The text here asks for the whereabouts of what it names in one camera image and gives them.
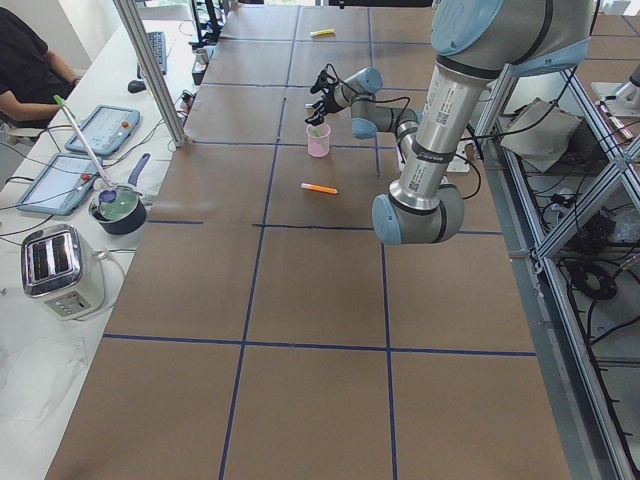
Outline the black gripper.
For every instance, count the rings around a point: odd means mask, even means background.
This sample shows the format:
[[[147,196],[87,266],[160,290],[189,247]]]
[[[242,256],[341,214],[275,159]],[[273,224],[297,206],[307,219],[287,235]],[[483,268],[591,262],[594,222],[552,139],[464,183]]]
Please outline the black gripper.
[[[321,97],[310,105],[314,113],[305,119],[305,123],[308,125],[319,126],[325,121],[324,114],[334,114],[345,109],[344,102],[339,98],[339,94],[341,94],[340,82],[326,69],[320,71],[315,83],[310,88],[310,93],[321,93]]]

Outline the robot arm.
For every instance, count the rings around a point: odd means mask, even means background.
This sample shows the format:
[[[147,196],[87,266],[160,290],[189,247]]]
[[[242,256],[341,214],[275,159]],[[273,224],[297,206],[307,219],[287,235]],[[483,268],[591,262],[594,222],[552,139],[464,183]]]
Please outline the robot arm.
[[[592,14],[590,1],[440,2],[431,32],[434,90],[400,178],[372,205],[382,243],[438,243],[459,231],[464,202],[443,177],[482,90],[505,66],[517,77],[577,66],[588,53]]]
[[[311,94],[321,92],[322,96],[312,104],[313,113],[305,122],[319,127],[327,115],[349,109],[354,138],[365,140],[379,132],[392,133],[398,152],[406,160],[423,115],[409,106],[409,97],[377,100],[382,86],[382,76],[373,67],[365,67],[343,80],[333,65],[327,64],[310,88]]]

